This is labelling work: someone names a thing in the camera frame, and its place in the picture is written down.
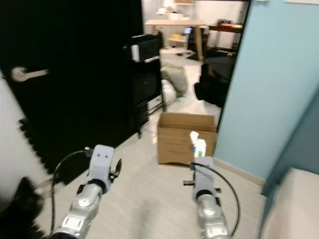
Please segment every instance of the open cardboard box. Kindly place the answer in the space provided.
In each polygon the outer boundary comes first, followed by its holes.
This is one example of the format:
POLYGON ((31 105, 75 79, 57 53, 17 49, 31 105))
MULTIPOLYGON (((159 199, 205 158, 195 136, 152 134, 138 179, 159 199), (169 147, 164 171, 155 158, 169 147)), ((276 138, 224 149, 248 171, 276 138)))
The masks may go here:
POLYGON ((193 162, 192 131, 206 141, 206 156, 213 156, 217 137, 214 116, 162 113, 158 122, 159 163, 193 162))

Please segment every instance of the light blue wall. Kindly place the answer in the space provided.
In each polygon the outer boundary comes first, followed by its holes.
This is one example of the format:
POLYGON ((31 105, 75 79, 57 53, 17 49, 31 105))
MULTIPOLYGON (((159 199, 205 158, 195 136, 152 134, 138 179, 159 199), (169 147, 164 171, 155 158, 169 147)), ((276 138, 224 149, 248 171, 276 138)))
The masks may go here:
POLYGON ((214 156, 266 178, 318 84, 319 5, 252 2, 214 156))

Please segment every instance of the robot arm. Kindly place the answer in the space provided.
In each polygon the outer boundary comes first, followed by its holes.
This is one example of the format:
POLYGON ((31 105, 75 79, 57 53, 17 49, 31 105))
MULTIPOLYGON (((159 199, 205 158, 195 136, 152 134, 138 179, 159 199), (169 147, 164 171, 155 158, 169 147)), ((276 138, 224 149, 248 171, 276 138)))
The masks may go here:
MULTIPOLYGON (((213 168, 212 157, 197 157, 195 163, 213 168)), ((193 185, 193 200, 197 203, 197 220, 202 239, 231 239, 227 222, 220 207, 220 201, 214 188, 212 171, 195 166, 193 181, 184 181, 184 185, 193 185)))
POLYGON ((102 195, 111 188, 111 183, 121 171, 118 162, 115 172, 111 171, 114 148, 96 145, 90 161, 88 181, 73 200, 70 211, 54 230, 51 239, 84 239, 97 215, 102 195))

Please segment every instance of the black bag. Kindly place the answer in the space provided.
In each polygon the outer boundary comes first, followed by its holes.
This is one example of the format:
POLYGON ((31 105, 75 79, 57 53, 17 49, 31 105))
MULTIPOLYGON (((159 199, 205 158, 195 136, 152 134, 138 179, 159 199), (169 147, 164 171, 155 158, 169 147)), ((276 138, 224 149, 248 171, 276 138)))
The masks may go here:
POLYGON ((199 82, 194 84, 198 100, 205 100, 218 107, 224 107, 229 88, 229 80, 218 74, 209 73, 209 65, 203 64, 199 82))

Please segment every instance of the silver door handle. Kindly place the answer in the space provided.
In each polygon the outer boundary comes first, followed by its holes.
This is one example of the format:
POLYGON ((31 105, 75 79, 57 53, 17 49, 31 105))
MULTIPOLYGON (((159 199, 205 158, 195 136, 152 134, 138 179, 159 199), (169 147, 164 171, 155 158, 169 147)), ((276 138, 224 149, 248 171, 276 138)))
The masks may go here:
POLYGON ((27 73, 26 68, 21 66, 14 67, 11 70, 11 76, 13 80, 18 82, 23 82, 34 77, 44 76, 48 73, 49 73, 48 70, 33 71, 33 72, 27 73))

